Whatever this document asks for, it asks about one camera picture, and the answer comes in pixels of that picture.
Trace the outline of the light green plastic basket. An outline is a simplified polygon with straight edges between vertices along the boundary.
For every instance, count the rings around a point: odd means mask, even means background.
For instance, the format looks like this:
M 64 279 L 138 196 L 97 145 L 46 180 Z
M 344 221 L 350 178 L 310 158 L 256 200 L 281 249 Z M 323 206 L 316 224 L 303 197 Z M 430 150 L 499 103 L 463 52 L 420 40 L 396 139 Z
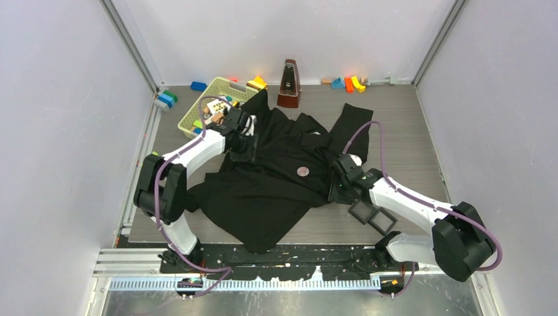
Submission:
M 251 99 L 258 92 L 257 89 L 246 85 L 241 85 L 232 80 L 216 77 L 207 89 L 202 92 L 191 109 L 183 116 L 178 123 L 178 129 L 189 139 L 198 136 L 202 129 L 202 121 L 211 123 L 215 115 L 210 114 L 206 105 L 208 102 L 219 99 L 227 102 L 229 106 L 241 107 L 246 101 Z

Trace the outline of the yellow curved block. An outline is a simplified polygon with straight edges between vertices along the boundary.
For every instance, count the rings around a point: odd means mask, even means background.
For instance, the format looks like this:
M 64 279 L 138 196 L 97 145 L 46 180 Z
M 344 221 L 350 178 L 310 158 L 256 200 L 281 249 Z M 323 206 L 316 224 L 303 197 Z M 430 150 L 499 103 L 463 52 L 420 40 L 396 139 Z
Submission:
M 363 93 L 366 90 L 366 86 L 362 85 L 356 76 L 351 77 L 351 83 L 353 88 L 359 93 Z

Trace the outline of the round pink brooch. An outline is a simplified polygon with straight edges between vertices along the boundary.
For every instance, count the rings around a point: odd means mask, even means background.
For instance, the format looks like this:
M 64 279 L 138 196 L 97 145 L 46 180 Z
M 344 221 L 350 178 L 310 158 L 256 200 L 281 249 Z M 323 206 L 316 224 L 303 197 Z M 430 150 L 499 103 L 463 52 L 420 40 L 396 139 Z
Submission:
M 299 167 L 297 169 L 297 175 L 300 176 L 300 177 L 306 177 L 306 176 L 309 175 L 309 173 L 310 173 L 310 170 L 307 167 Z

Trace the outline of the black garment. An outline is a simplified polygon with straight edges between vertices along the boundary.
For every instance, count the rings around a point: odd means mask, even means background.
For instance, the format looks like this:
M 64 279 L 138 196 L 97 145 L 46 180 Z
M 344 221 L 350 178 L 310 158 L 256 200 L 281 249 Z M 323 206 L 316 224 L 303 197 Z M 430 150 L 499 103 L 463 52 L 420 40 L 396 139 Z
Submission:
M 242 109 L 255 116 L 259 137 L 253 163 L 226 157 L 217 172 L 187 191 L 189 212 L 201 210 L 252 253 L 273 248 L 308 212 L 328 203 L 330 165 L 346 151 L 368 157 L 370 109 L 343 106 L 327 130 L 310 115 L 289 119 L 258 92 Z M 306 177 L 297 175 L 307 167 Z

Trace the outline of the yellow orange block stack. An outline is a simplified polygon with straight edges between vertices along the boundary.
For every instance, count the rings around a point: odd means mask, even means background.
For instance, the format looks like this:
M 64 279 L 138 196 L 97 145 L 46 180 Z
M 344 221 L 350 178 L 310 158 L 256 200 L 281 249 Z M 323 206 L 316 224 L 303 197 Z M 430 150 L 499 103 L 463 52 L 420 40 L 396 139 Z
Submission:
M 247 81 L 246 85 L 257 90 L 266 90 L 268 88 L 268 84 L 260 76 Z

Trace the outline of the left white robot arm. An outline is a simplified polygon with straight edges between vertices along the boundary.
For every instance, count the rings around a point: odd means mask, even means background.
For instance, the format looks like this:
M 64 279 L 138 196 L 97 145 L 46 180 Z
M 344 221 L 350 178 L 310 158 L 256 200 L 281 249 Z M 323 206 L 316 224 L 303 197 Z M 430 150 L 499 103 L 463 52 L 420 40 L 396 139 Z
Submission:
M 187 273 L 198 270 L 203 259 L 199 238 L 184 214 L 188 178 L 223 153 L 241 162 L 254 161 L 258 140 L 255 123 L 255 116 L 230 108 L 186 145 L 165 155 L 152 153 L 143 160 L 134 205 L 156 224 L 167 242 L 163 259 L 176 262 Z

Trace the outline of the nine of spades card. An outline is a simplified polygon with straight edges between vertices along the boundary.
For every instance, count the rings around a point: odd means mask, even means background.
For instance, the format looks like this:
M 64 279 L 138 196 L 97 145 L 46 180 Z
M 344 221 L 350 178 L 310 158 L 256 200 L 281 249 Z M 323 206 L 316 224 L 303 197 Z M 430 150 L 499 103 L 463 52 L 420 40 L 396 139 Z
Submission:
M 217 113 L 223 113 L 225 110 L 228 110 L 230 108 L 227 102 L 223 102 L 219 99 L 208 102 L 206 107 L 208 108 L 210 114 L 212 115 L 216 115 Z

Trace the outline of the red orange block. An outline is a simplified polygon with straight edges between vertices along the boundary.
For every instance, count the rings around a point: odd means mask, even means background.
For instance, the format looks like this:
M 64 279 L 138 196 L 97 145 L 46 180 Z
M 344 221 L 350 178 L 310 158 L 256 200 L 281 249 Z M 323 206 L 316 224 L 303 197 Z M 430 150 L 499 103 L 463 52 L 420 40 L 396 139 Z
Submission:
M 350 77 L 345 77 L 344 78 L 344 84 L 345 84 L 345 90 L 347 93 L 353 93 L 354 92 L 354 85 L 352 82 L 352 79 Z

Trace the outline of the brown wooden metronome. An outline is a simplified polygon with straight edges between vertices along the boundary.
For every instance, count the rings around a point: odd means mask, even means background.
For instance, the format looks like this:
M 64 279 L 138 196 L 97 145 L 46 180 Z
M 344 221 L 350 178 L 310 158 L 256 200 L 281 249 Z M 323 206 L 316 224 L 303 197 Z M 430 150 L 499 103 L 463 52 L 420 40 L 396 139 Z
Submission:
M 301 99 L 301 84 L 297 63 L 286 59 L 277 97 L 277 106 L 296 109 Z

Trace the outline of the black square frame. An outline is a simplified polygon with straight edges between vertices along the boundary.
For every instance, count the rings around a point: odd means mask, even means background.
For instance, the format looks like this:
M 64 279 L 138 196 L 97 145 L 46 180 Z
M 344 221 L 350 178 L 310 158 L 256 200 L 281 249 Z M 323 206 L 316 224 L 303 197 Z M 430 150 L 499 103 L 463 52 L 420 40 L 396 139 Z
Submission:
M 368 224 L 378 214 L 377 207 L 365 201 L 355 201 L 348 209 L 351 216 L 356 218 L 361 224 Z
M 382 236 L 387 236 L 397 224 L 398 219 L 383 207 L 377 208 L 367 223 Z

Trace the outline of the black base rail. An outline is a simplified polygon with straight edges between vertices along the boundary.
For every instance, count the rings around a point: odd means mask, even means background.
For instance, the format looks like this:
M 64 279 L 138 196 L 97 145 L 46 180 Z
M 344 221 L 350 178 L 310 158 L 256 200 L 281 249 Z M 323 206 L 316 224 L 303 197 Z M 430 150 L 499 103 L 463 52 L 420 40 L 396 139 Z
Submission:
M 264 253 L 250 253 L 243 245 L 203 244 L 194 251 L 193 263 L 209 280 L 296 281 L 309 280 L 316 272 L 323 280 L 364 280 L 372 273 L 401 276 L 417 271 L 417 264 L 384 259 L 371 246 L 279 245 Z

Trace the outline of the left black square frame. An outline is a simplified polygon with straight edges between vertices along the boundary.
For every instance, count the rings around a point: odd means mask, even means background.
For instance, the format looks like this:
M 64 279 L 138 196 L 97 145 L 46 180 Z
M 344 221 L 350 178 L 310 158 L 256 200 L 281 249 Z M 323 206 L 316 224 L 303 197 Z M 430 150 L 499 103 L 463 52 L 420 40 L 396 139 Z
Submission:
M 378 214 L 377 207 L 365 201 L 355 201 L 348 209 L 351 216 L 356 218 L 361 224 L 368 224 Z

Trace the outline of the blue green stacked blocks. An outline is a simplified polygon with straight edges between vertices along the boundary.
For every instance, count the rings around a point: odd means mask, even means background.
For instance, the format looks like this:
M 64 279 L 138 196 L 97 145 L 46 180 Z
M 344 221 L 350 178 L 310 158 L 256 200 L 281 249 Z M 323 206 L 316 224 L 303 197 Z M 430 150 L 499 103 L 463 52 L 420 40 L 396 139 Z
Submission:
M 165 90 L 158 93 L 153 104 L 162 111 L 168 111 L 178 102 L 178 97 L 172 92 Z

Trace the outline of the right black square frame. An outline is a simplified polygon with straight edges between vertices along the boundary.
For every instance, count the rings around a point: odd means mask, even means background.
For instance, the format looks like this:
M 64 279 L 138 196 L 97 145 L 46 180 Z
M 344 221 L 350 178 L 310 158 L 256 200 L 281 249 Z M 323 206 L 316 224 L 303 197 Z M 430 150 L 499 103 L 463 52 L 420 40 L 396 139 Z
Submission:
M 398 219 L 383 207 L 377 208 L 367 223 L 382 236 L 387 236 L 397 224 Z

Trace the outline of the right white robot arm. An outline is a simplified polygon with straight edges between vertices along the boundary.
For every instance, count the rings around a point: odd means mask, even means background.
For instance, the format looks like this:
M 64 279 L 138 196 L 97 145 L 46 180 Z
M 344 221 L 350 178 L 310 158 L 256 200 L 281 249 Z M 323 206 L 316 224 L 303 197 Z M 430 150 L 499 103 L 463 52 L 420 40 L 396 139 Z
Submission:
M 500 246 L 469 203 L 458 205 L 430 199 L 400 184 L 377 169 L 364 171 L 359 157 L 343 154 L 332 165 L 329 200 L 349 205 L 349 213 L 361 224 L 383 236 L 375 244 L 376 263 L 392 270 L 401 262 L 435 265 L 453 280 L 464 282 L 483 270 Z M 424 236 L 383 229 L 375 222 L 381 215 L 397 222 L 398 214 L 425 231 Z

